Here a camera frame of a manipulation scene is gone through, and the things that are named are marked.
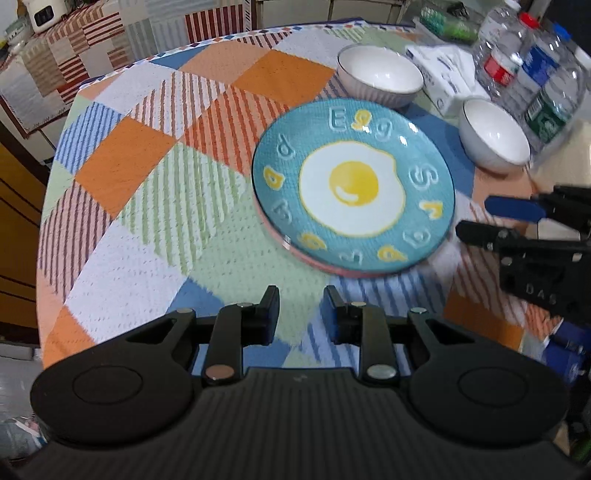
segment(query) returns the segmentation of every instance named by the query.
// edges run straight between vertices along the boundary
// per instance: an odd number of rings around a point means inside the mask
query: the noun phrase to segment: orange square pattern
[[[63,303],[56,294],[56,289],[43,276],[41,270],[37,270],[37,323],[39,325],[39,341],[41,348],[45,348],[47,337],[56,324]]]
[[[79,95],[82,95],[84,98],[88,100],[94,100],[103,92],[103,90],[105,90],[111,83],[113,83],[117,78],[119,78],[119,75],[121,74],[117,73],[112,77],[95,83],[94,85],[89,85],[88,87],[80,90],[78,93]]]
[[[266,53],[260,47],[226,41],[208,46],[179,68],[210,80],[232,83]]]
[[[467,330],[517,351],[523,328],[496,317],[484,305],[462,297],[453,288],[447,296],[443,317]]]
[[[533,187],[525,170],[508,177],[497,176],[476,168],[474,170],[474,188],[472,200],[484,206],[484,201],[489,195],[513,196],[519,192],[519,196],[528,196],[533,193]]]
[[[64,305],[57,316],[56,324],[47,336],[43,349],[43,367],[47,368],[94,345],[92,338]]]
[[[250,175],[259,137],[287,107],[229,86],[187,128],[181,141],[230,168]]]
[[[78,171],[76,181],[115,218],[175,142],[126,117]]]
[[[324,65],[271,50],[233,84],[291,108],[312,101],[334,73]]]

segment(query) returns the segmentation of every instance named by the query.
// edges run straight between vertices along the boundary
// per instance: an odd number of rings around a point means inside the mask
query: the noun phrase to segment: blue bottle cap
[[[569,41],[571,38],[570,33],[568,33],[564,27],[558,25],[558,23],[554,24],[554,33],[556,33],[562,41]]]

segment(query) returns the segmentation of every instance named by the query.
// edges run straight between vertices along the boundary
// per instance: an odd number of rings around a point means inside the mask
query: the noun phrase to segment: bottle label
[[[554,61],[539,46],[534,46],[523,62],[523,69],[527,75],[541,87],[545,85],[557,68],[558,62]]]
[[[545,144],[560,133],[567,120],[556,112],[543,90],[534,98],[525,112],[525,122]]]
[[[505,87],[513,81],[515,75],[519,71],[519,67],[520,65],[518,63],[511,60],[497,47],[492,50],[491,56],[488,57],[488,60],[484,64],[485,72],[487,72],[495,82],[500,83]]]
[[[505,31],[505,26],[499,22],[496,22],[492,18],[485,18],[484,22],[480,26],[478,31],[478,38],[480,40],[486,40],[488,43],[494,45],[498,42],[501,33]]]

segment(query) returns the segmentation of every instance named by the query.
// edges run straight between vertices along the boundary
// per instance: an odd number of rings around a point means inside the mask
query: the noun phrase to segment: round table
[[[545,337],[554,326],[546,313],[501,292],[497,257],[461,244],[453,229],[410,270],[352,280],[299,262],[257,217],[249,174],[265,128],[304,102],[346,96],[335,76],[344,46],[404,51],[420,40],[412,29],[363,21],[269,28],[178,48],[81,89],[43,209],[37,297],[44,365],[171,310],[211,315],[224,304],[257,302],[267,285],[281,292],[275,340],[246,348],[246,367],[357,364],[357,348],[327,338],[319,302],[328,284],[345,300],[387,314],[425,307],[514,349],[524,332]],[[448,163],[454,225],[511,225],[489,216],[483,201],[529,196],[526,176],[503,180],[477,169],[456,121],[442,119],[423,93],[405,115]]]

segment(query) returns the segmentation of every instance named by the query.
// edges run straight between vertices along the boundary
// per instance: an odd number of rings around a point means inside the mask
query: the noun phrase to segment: egg design plate
[[[420,262],[453,218],[452,177],[435,145],[362,100],[307,103],[277,119],[256,147],[252,182],[284,242],[348,271]]]

